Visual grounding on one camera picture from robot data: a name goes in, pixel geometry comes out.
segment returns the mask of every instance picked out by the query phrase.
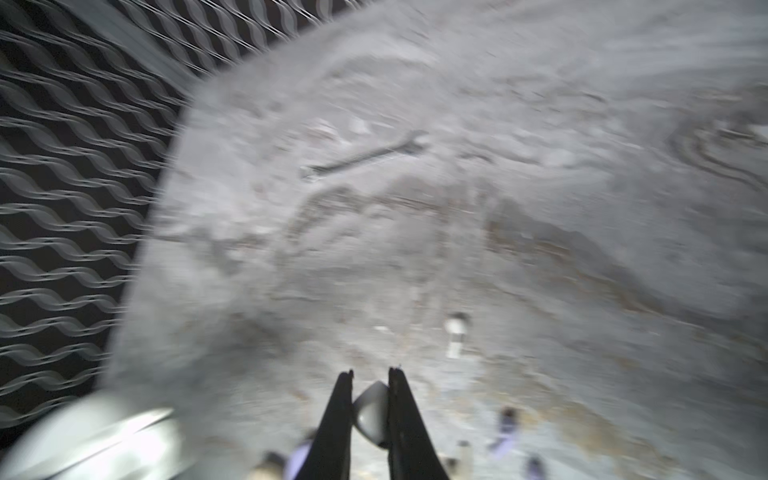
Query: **gray stone surface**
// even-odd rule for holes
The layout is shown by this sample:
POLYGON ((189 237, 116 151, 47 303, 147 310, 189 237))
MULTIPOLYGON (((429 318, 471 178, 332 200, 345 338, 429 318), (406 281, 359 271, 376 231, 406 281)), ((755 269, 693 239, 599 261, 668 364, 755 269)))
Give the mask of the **gray stone surface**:
MULTIPOLYGON (((339 371, 360 393, 397 365, 475 478, 531 454, 765 478, 766 25, 746 0, 385 1, 211 78, 103 383, 178 409, 192 478, 288 453, 339 371), (416 129, 420 155, 300 180, 416 129)), ((385 457, 355 433, 352 478, 385 457)))

